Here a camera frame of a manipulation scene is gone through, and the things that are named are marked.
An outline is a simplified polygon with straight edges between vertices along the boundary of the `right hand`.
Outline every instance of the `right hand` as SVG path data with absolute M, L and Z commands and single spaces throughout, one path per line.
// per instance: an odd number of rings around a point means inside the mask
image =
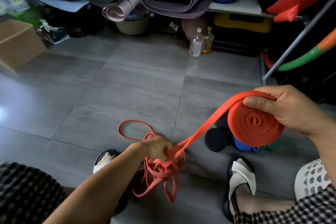
M 265 86 L 254 90 L 275 97 L 276 101 L 247 97 L 244 105 L 274 115 L 284 126 L 311 139 L 336 126 L 336 122 L 326 112 L 293 86 Z

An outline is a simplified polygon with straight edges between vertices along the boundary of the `checkered shorts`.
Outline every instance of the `checkered shorts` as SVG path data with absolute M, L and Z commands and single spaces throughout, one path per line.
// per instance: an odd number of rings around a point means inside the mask
M 45 172 L 0 163 L 0 224 L 43 223 L 64 199 L 63 187 Z
M 236 224 L 331 224 L 336 223 L 336 192 L 332 185 L 295 202 L 286 211 L 236 213 Z

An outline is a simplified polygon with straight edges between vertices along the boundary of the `tangled resistance band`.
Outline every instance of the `tangled resistance band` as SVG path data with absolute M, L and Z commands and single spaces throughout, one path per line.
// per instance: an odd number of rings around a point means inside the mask
M 329 35 L 327 35 L 317 46 L 311 49 L 309 52 L 297 58 L 296 60 L 280 65 L 277 68 L 277 71 L 283 72 L 283 71 L 289 71 L 289 70 L 293 70 L 295 68 L 301 67 L 309 63 L 310 61 L 317 59 L 319 56 L 321 56 L 322 54 L 324 54 L 325 52 L 327 52 L 334 46 L 336 46 L 336 28 Z M 263 56 L 264 56 L 264 61 L 265 61 L 266 66 L 269 69 L 271 69 L 274 66 L 274 62 L 271 61 L 266 51 L 263 52 Z
M 176 176 L 186 161 L 184 150 L 201 137 L 225 112 L 228 113 L 228 124 L 234 137 L 242 143 L 259 147 L 268 145 L 281 135 L 283 125 L 281 125 L 273 115 L 247 107 L 243 104 L 246 97 L 263 97 L 275 101 L 276 99 L 259 91 L 245 91 L 234 95 L 222 104 L 208 120 L 189 138 L 173 146 L 170 151 L 165 150 L 168 156 L 168 161 L 163 163 L 159 159 L 145 158 L 145 174 L 142 181 L 146 181 L 147 189 L 142 194 L 137 194 L 134 189 L 133 193 L 137 197 L 147 194 L 155 188 L 158 183 L 163 182 L 166 195 L 170 202 L 174 202 L 177 192 Z M 121 133 L 121 127 L 127 122 L 138 122 L 148 127 L 144 139 L 126 137 Z M 154 133 L 150 126 L 139 120 L 126 120 L 119 125 L 119 134 L 127 139 L 137 141 L 147 140 L 158 134 Z M 168 178 L 172 178 L 173 190 L 172 193 L 167 188 Z

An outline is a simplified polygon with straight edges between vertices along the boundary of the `gray tile floor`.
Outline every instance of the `gray tile floor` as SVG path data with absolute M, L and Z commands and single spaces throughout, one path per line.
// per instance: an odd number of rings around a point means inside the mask
M 117 133 L 122 121 L 142 120 L 177 143 L 229 97 L 256 86 L 257 58 L 212 52 L 193 59 L 185 43 L 159 34 L 130 37 L 105 29 L 71 38 L 16 74 L 0 74 L 0 161 L 35 166 L 78 186 L 100 151 L 123 151 L 132 143 Z M 139 124 L 123 129 L 132 137 L 147 133 Z M 274 152 L 242 154 L 256 169 L 263 197 L 293 199 L 296 172 L 318 157 L 313 144 L 292 131 L 282 141 Z M 175 204 L 159 187 L 131 201 L 112 223 L 226 223 L 221 201 L 234 153 L 230 147 L 211 152 L 200 138 L 187 150 Z

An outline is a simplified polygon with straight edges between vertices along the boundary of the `red resistance band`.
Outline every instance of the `red resistance band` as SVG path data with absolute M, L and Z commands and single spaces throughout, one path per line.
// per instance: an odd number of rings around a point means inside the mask
M 283 125 L 280 124 L 273 115 L 247 107 L 243 104 L 246 97 L 263 97 L 272 101 L 276 99 L 266 93 L 256 90 L 245 91 L 234 95 L 222 104 L 208 120 L 189 138 L 173 146 L 170 151 L 166 150 L 168 161 L 162 163 L 159 159 L 145 158 L 145 174 L 142 182 L 146 180 L 147 189 L 142 194 L 137 194 L 134 189 L 133 193 L 137 197 L 142 197 L 150 190 L 156 187 L 158 183 L 163 182 L 166 195 L 170 202 L 174 202 L 177 192 L 176 176 L 186 161 L 184 150 L 201 137 L 224 113 L 229 110 L 227 118 L 229 127 L 234 137 L 245 145 L 252 147 L 260 147 L 271 144 L 281 135 Z M 124 136 L 120 129 L 127 122 L 138 122 L 147 126 L 150 130 L 144 139 L 132 138 Z M 126 120 L 119 125 L 119 134 L 127 139 L 142 141 L 157 136 L 150 126 L 139 120 Z M 173 191 L 167 188 L 168 178 L 172 178 Z

